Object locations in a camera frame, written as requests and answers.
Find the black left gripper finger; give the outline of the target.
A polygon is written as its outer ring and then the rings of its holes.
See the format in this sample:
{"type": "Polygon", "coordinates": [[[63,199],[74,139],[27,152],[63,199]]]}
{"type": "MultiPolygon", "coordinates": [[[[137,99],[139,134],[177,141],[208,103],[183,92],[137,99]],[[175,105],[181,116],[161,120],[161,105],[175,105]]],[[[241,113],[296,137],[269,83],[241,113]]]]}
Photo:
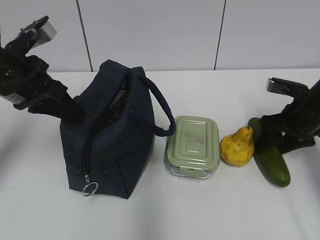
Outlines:
{"type": "Polygon", "coordinates": [[[65,93],[61,100],[52,99],[49,103],[48,114],[50,116],[79,123],[84,118],[84,110],[65,93]]]}
{"type": "Polygon", "coordinates": [[[32,114],[40,114],[40,115],[48,115],[52,116],[55,118],[60,118],[59,113],[57,110],[50,105],[35,105],[35,106],[30,106],[28,108],[28,112],[32,114]]]}

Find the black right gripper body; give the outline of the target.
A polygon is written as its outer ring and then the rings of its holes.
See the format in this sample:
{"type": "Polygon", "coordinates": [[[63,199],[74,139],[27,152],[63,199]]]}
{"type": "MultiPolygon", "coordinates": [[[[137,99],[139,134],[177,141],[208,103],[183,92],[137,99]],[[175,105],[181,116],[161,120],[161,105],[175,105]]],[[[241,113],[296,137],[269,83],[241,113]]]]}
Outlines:
{"type": "Polygon", "coordinates": [[[293,98],[280,113],[264,115],[259,121],[279,124],[282,132],[302,140],[319,136],[320,82],[308,88],[304,95],[293,98]]]}

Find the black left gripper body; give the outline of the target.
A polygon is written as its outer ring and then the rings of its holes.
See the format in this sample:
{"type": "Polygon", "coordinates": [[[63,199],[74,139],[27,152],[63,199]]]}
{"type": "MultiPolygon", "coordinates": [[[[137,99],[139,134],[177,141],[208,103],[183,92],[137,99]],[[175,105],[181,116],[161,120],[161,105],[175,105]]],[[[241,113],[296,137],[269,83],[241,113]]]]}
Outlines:
{"type": "Polygon", "coordinates": [[[36,32],[23,32],[0,49],[0,96],[17,110],[47,99],[61,102],[67,94],[67,87],[47,73],[49,65],[44,60],[26,56],[36,38],[36,32]]]}

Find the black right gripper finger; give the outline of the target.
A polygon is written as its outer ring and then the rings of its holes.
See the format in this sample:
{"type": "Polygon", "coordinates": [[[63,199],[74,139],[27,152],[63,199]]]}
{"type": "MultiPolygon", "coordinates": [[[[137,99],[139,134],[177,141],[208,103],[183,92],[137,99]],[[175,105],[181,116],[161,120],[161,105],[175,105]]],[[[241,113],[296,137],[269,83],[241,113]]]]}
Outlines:
{"type": "Polygon", "coordinates": [[[256,122],[257,138],[254,143],[254,153],[260,154],[284,142],[281,125],[278,123],[256,122]]]}
{"type": "Polygon", "coordinates": [[[285,134],[283,137],[283,142],[278,145],[278,149],[280,153],[286,154],[297,149],[312,147],[316,144],[315,139],[308,138],[308,139],[299,139],[294,136],[285,134]]]}

